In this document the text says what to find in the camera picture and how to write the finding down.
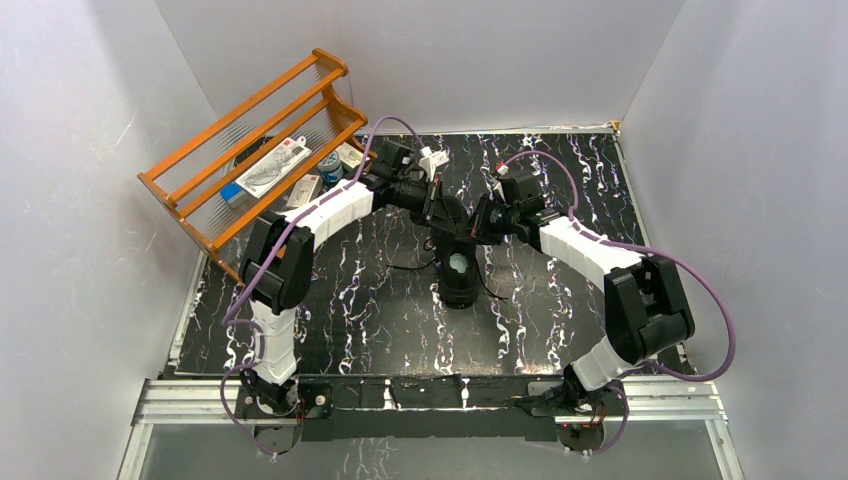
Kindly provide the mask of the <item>black mesh shoe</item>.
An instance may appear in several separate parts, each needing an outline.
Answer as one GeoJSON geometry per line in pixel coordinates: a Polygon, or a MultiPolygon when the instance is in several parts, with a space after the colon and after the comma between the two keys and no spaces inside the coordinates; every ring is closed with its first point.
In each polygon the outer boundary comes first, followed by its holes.
{"type": "Polygon", "coordinates": [[[480,293],[477,245],[467,237],[435,234],[436,260],[440,264],[438,294],[446,307],[471,307],[480,293]]]}

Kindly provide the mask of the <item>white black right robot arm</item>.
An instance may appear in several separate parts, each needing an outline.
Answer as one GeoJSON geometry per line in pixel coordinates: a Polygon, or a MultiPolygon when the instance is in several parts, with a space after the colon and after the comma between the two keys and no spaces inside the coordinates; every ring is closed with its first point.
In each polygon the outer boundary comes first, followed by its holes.
{"type": "Polygon", "coordinates": [[[506,174],[471,216],[470,237],[495,245],[510,235],[565,263],[604,295],[604,335],[543,394],[577,414],[590,413],[609,384],[654,355],[689,339],[695,323],[675,263],[609,245],[565,212],[546,206],[530,174],[506,174]]]}

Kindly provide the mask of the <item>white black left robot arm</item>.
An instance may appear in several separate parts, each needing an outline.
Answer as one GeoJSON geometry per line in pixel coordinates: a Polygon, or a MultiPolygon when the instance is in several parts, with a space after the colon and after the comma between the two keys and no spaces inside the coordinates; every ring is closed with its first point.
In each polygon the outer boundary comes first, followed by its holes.
{"type": "Polygon", "coordinates": [[[246,320],[256,351],[239,373],[246,398],[264,414],[290,416],[301,405],[294,337],[297,307],[312,282],[315,251],[347,225],[390,205],[430,231],[439,266],[437,292],[450,308],[471,306],[480,292],[476,248],[465,237],[461,202],[444,195],[437,173],[449,157],[427,146],[382,145],[367,171],[285,215],[261,215],[250,235],[240,278],[249,288],[246,320]]]}

